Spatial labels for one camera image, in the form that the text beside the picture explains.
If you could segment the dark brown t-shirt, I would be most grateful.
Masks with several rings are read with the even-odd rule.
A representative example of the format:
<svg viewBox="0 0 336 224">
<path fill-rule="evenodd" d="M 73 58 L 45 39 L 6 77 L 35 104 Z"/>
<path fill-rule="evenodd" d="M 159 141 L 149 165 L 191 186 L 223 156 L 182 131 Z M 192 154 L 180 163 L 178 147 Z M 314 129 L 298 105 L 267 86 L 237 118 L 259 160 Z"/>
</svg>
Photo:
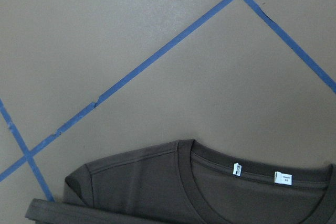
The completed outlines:
<svg viewBox="0 0 336 224">
<path fill-rule="evenodd" d="M 177 140 L 86 163 L 35 223 L 335 223 L 335 165 L 258 163 Z"/>
</svg>

